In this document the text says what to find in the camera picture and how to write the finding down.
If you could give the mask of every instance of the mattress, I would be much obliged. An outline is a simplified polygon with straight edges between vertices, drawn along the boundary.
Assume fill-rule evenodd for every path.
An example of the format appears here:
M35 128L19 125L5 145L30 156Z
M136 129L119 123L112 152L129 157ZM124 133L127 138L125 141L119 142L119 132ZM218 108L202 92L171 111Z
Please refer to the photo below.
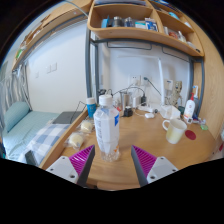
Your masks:
M2 137L8 159L17 161L35 134L58 116L57 113L31 111L10 132L4 129Z

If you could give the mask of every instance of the spray bottle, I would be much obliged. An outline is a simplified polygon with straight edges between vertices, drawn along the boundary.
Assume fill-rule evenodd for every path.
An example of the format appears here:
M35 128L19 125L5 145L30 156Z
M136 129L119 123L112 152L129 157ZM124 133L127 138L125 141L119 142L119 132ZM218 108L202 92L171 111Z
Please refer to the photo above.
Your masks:
M184 110L184 119L188 120L188 118L192 118L195 108L194 102L194 93L191 93L191 99L187 101L185 110Z
M196 114L197 113L197 110L198 110L198 105L199 105L198 86L193 86L193 89L194 88L196 88L196 92L194 94L194 103L195 103L194 114Z

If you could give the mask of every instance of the jar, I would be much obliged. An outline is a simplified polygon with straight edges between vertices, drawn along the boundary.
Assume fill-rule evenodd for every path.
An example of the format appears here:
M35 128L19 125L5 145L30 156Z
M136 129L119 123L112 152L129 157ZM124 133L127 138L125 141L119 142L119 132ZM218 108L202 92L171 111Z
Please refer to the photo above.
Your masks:
M128 17L124 20L124 26L125 27L133 27L133 22L132 22L132 18Z
M120 26L122 26L122 18L119 16L115 16L113 27L120 27Z

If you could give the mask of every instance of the red object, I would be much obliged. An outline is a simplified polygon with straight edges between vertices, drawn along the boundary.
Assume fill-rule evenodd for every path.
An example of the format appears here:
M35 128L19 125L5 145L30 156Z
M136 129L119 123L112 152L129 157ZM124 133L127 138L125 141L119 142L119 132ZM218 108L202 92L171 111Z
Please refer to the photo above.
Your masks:
M193 131L187 130L187 131L185 131L185 135L191 140L196 139L196 135Z
M220 147L219 147L219 151L221 152L222 149L223 149L223 143L222 143L222 145L220 145Z
M169 36L174 37L175 39L178 39L178 36L174 32L169 32Z

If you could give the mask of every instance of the pillow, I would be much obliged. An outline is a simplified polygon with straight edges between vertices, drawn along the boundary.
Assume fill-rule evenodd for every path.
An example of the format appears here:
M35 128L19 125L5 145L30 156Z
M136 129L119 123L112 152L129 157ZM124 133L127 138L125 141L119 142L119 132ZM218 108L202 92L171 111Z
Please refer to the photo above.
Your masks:
M30 108L26 102L15 102L9 107L4 116L5 128L9 132L20 120L22 120Z

